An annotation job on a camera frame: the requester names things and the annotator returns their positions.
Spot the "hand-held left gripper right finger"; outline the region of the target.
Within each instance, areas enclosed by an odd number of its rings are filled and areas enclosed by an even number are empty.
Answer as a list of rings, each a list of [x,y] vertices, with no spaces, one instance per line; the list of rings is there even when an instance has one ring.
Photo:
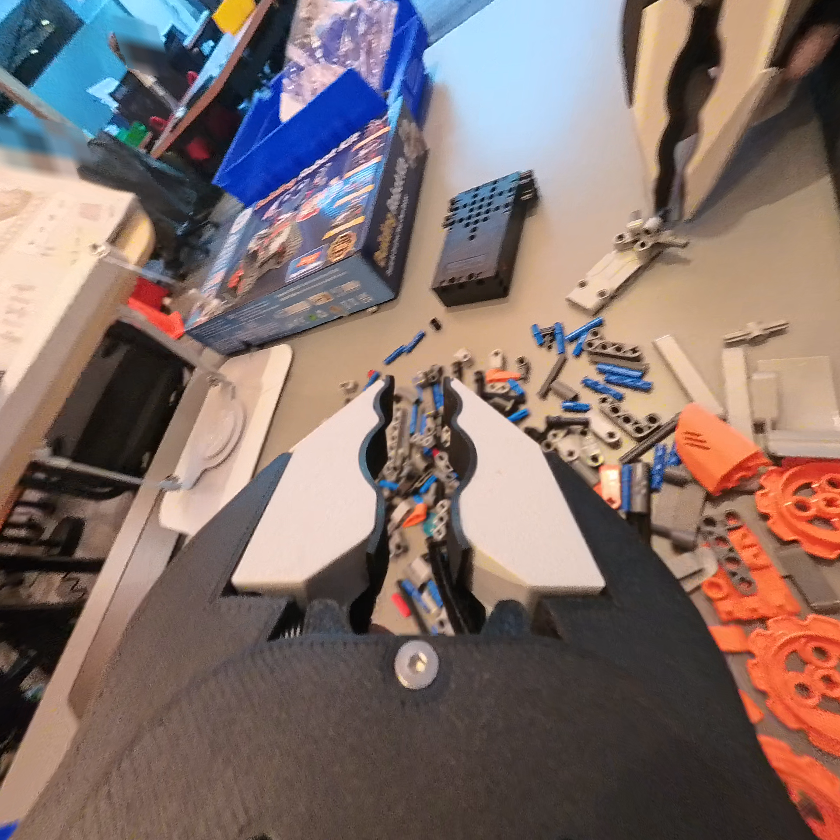
[[[541,446],[467,385],[445,378],[448,458],[458,480],[448,561],[485,617],[513,602],[601,595],[606,581]]]

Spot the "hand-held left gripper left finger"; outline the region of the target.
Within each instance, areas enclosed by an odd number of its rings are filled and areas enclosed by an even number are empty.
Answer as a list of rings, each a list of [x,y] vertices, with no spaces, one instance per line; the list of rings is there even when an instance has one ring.
[[[234,569],[237,593],[331,600],[364,633],[389,562],[387,460],[394,377],[367,387],[281,457],[275,489]]]

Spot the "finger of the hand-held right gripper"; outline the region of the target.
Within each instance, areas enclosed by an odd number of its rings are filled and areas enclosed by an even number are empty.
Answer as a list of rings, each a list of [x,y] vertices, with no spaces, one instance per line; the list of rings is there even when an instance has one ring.
[[[747,134],[790,102],[794,83],[774,64],[794,2],[712,3],[717,62],[694,70],[687,125],[677,145],[675,214],[698,215]]]
[[[625,90],[637,147],[660,214],[690,207],[689,163],[699,150],[700,61],[690,47],[699,2],[625,2]]]

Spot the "pile of small building pieces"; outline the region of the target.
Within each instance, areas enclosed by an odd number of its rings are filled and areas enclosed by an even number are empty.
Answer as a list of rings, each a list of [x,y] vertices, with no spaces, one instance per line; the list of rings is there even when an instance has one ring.
[[[406,357],[424,337],[420,332],[405,346],[398,347],[365,376],[364,387],[387,376],[386,367]],[[586,377],[582,387],[587,400],[565,400],[561,416],[549,416],[544,429],[522,427],[529,415],[527,396],[520,387],[519,373],[501,369],[502,358],[476,374],[474,392],[501,415],[541,446],[548,457],[557,456],[561,466],[553,468],[570,507],[588,542],[595,561],[605,578],[601,595],[591,597],[555,597],[544,599],[534,614],[557,604],[574,604],[582,609],[610,603],[618,580],[610,581],[623,550],[649,554],[639,538],[632,537],[629,526],[616,512],[623,499],[623,477],[634,475],[634,467],[616,465],[616,486],[610,489],[606,465],[596,442],[606,440],[606,433],[595,429],[593,412],[606,411],[603,422],[628,420],[626,435],[644,438],[664,431],[655,414],[640,419],[630,416],[622,404],[626,389],[645,391],[649,383],[644,369],[634,360],[607,358],[598,368],[603,379]],[[427,634],[477,633],[488,617],[480,604],[466,590],[457,588],[448,561],[447,536],[451,501],[458,487],[454,468],[448,458],[450,431],[445,423],[443,385],[446,376],[439,365],[432,364],[417,373],[417,394],[400,391],[395,383],[393,417],[385,435],[387,460],[376,483],[382,488],[386,504],[389,558],[384,583],[376,597],[370,627],[387,630],[384,624],[391,614],[378,616],[382,595],[394,595],[406,616],[414,616],[418,631]]]

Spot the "grey building piece assembly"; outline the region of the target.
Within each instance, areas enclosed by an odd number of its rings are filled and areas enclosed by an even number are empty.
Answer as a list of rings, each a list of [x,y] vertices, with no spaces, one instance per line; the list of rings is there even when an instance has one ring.
[[[689,240],[676,235],[658,217],[635,212],[612,240],[612,249],[580,279],[565,300],[598,314],[631,280],[670,249],[685,249]]]

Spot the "person's right hand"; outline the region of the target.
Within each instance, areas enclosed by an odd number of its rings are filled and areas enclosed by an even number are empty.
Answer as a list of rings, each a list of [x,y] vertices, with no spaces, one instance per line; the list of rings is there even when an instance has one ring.
[[[784,79],[799,81],[811,73],[832,51],[839,38],[839,24],[815,24],[800,36],[784,64]]]

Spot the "white plastic tray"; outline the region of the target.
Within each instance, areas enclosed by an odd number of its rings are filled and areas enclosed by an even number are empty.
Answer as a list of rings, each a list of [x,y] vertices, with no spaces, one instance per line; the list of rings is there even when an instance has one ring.
[[[220,366],[163,494],[164,529],[192,537],[252,480],[292,359],[283,343]]]

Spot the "dark grey panel piece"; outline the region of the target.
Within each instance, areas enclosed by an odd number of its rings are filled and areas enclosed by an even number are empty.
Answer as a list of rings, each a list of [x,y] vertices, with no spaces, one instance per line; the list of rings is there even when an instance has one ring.
[[[650,517],[653,534],[669,540],[676,550],[694,550],[706,503],[707,492],[697,483],[664,484],[653,502]]]

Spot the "black beam with holes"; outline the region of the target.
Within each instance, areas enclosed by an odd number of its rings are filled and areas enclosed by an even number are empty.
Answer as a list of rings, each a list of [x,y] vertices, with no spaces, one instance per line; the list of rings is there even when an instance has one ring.
[[[756,580],[732,541],[732,534],[743,525],[743,520],[735,511],[707,512],[700,519],[698,534],[736,592],[755,595],[758,591]]]

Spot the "orange curved panel piece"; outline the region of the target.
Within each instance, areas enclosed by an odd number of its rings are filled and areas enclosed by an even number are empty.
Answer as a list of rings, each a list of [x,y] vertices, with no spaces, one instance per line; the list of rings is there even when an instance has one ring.
[[[750,438],[698,403],[686,405],[679,414],[675,446],[695,481],[714,497],[771,467]]]

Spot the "light grey long slat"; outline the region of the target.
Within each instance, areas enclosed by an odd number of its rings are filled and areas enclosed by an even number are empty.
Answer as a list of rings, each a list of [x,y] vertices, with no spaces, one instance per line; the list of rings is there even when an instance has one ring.
[[[666,334],[655,339],[654,348],[689,401],[700,405],[712,415],[725,419],[726,411],[722,404],[713,395],[710,387],[675,337]]]

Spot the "black storage case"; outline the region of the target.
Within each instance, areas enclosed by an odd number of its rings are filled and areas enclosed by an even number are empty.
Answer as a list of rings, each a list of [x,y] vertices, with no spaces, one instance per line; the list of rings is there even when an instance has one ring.
[[[45,436],[53,456],[144,478],[193,368],[124,321],[105,333]]]

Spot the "blue plastic bin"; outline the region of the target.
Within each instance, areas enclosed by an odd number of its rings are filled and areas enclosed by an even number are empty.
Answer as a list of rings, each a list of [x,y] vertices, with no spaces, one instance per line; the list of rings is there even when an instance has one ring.
[[[376,92],[388,102],[403,97],[413,113],[418,113],[425,84],[427,29],[412,2],[398,4],[395,33],[385,62],[383,91]]]
[[[373,119],[387,100],[353,69],[339,74],[287,121],[282,75],[259,91],[217,168],[213,184],[251,205],[320,160]]]

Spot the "red plastic part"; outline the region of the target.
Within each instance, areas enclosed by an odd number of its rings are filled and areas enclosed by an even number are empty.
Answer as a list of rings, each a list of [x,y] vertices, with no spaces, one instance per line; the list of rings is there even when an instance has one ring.
[[[179,340],[185,332],[184,322],[180,312],[164,311],[168,297],[169,292],[163,286],[137,276],[128,306],[171,339]]]

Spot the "black battery box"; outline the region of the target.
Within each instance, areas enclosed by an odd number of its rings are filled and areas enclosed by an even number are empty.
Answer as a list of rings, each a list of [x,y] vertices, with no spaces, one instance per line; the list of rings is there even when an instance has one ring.
[[[432,283],[445,308],[508,297],[522,230],[538,201],[532,170],[515,171],[450,199]]]

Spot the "orange gear wheel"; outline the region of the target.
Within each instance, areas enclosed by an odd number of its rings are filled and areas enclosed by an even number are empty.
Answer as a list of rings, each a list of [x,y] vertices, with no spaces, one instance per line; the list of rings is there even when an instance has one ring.
[[[784,543],[820,560],[839,557],[839,461],[785,458],[765,471],[754,495],[759,514]]]
[[[815,759],[795,753],[781,740],[758,736],[804,822],[817,838],[839,838],[839,779]]]
[[[787,728],[839,756],[839,622],[830,616],[779,616],[748,636],[753,687]]]

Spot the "blue building set box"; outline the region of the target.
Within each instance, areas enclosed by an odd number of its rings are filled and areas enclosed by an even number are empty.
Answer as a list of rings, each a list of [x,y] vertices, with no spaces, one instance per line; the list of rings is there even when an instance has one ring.
[[[185,334],[231,356],[396,299],[427,153],[400,98],[247,206],[197,292]]]

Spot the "dark grey beam piece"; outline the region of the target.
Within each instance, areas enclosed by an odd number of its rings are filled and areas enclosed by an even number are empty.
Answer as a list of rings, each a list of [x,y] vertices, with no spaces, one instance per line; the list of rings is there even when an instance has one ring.
[[[813,613],[838,614],[839,595],[823,567],[799,545],[783,547],[779,554],[783,576],[789,579]]]

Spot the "grey cross axle connector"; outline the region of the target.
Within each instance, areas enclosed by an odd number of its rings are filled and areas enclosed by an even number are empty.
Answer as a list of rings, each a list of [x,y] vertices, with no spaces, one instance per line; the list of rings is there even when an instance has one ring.
[[[771,322],[749,322],[745,327],[729,332],[722,337],[722,346],[734,348],[741,345],[758,345],[767,340],[784,334],[790,327],[788,320]]]

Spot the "light grey flat panels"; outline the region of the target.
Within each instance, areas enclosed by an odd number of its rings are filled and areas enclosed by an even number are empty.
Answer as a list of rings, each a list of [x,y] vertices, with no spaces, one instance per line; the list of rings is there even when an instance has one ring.
[[[724,418],[776,460],[839,459],[839,411],[825,356],[749,362],[742,346],[721,351]]]

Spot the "clear plastic bag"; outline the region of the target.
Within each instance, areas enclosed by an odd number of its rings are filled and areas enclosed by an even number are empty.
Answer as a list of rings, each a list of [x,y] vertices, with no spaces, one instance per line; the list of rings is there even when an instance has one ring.
[[[299,1],[287,40],[279,118],[287,123],[346,70],[383,91],[399,11],[393,1]]]

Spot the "white cardboard box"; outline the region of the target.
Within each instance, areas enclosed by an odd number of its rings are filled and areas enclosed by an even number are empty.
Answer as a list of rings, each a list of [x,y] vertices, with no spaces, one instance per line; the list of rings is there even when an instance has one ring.
[[[39,445],[130,284],[106,254],[136,196],[2,166],[2,464]]]

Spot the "black bag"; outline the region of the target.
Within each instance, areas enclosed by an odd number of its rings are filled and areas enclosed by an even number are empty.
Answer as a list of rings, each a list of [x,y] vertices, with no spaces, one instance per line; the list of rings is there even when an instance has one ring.
[[[76,170],[84,181],[134,195],[153,225],[172,235],[211,213],[222,196],[204,177],[156,160],[106,132],[87,142]]]

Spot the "yellow block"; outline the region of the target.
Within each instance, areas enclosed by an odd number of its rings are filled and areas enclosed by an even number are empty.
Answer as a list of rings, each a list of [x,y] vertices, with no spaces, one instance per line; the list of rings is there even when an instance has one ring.
[[[229,0],[214,3],[212,20],[226,35],[236,35],[256,10],[256,1]]]

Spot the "orange beam frame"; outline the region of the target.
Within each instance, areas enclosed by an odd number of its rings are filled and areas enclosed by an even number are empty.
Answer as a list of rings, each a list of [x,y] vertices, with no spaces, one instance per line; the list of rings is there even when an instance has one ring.
[[[701,590],[723,623],[756,623],[798,616],[801,608],[753,530],[741,523],[722,533],[701,531],[717,571]]]

